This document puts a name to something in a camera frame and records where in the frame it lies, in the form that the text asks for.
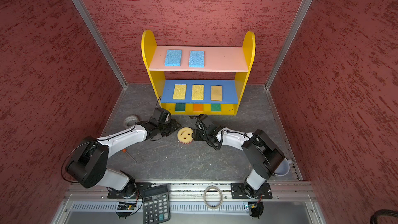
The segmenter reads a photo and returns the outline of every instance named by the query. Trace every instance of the blue sponge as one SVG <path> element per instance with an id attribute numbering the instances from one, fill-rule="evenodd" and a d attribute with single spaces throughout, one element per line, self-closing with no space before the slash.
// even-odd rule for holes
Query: blue sponge
<path id="1" fill-rule="evenodd" d="M 204 51 L 191 51 L 189 54 L 190 67 L 205 67 L 205 52 Z"/>
<path id="2" fill-rule="evenodd" d="M 181 50 L 167 50 L 166 60 L 164 65 L 166 67 L 179 67 L 181 66 Z"/>

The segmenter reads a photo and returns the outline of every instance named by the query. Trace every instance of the robotic arm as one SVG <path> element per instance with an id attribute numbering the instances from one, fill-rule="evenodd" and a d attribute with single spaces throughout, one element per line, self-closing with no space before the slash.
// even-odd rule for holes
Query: robotic arm
<path id="1" fill-rule="evenodd" d="M 241 133 L 227 127 L 216 126 L 207 115 L 190 116 L 196 119 L 193 130 L 194 141 L 206 141 L 216 150 L 222 145 L 235 147 L 245 152 L 253 169 L 246 179 L 245 192 L 251 198 L 260 194 L 260 187 L 274 173 L 285 156 L 265 132 Z M 86 137 L 67 163 L 66 171 L 83 187 L 105 186 L 117 191 L 122 197 L 130 198 L 135 193 L 135 181 L 126 173 L 107 169 L 107 160 L 118 151 L 157 134 L 169 136 L 181 125 L 171 118 L 170 112 L 156 108 L 148 121 L 116 134 L 93 138 Z"/>

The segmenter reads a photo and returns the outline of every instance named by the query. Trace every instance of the screwdriver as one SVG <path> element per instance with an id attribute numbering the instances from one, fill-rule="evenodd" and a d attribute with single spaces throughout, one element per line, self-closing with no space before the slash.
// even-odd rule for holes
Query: screwdriver
<path id="1" fill-rule="evenodd" d="M 135 159 L 127 152 L 126 149 L 123 149 L 122 152 L 126 153 L 129 157 L 131 157 L 132 160 L 135 161 Z"/>

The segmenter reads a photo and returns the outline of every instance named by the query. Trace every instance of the toy shelf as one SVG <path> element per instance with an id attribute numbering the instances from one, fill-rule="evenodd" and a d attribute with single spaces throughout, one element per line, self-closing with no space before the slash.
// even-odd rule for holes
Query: toy shelf
<path id="1" fill-rule="evenodd" d="M 254 33 L 248 31 L 242 47 L 190 47 L 190 46 L 157 46 L 152 31 L 146 30 L 141 39 L 142 58 L 149 79 L 157 98 L 162 96 L 160 105 L 171 114 L 183 115 L 236 115 L 247 80 L 254 61 L 256 39 Z M 167 50 L 181 50 L 181 66 L 166 67 Z M 205 52 L 204 67 L 189 67 L 190 51 Z M 202 71 L 202 72 L 235 72 L 234 81 L 222 80 L 166 80 L 164 71 Z M 186 84 L 186 99 L 174 100 L 175 84 Z M 192 100 L 192 85 L 204 85 L 203 100 Z M 222 86 L 222 101 L 212 101 L 211 86 Z M 176 104 L 185 104 L 184 112 L 176 112 Z M 194 104 L 202 104 L 201 111 L 194 111 Z"/>
<path id="2" fill-rule="evenodd" d="M 181 50 L 181 66 L 167 67 L 164 58 L 167 50 Z M 189 67 L 191 50 L 204 51 L 205 67 Z M 202 71 L 202 72 L 247 72 L 245 55 L 241 47 L 188 47 L 188 46 L 157 46 L 149 70 L 153 71 Z"/>

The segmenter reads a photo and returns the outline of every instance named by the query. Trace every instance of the calculator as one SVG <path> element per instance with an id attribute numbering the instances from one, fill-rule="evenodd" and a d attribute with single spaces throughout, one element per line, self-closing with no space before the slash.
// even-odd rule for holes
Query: calculator
<path id="1" fill-rule="evenodd" d="M 145 189 L 142 192 L 142 218 L 144 224 L 157 224 L 170 220 L 169 191 L 167 185 Z"/>

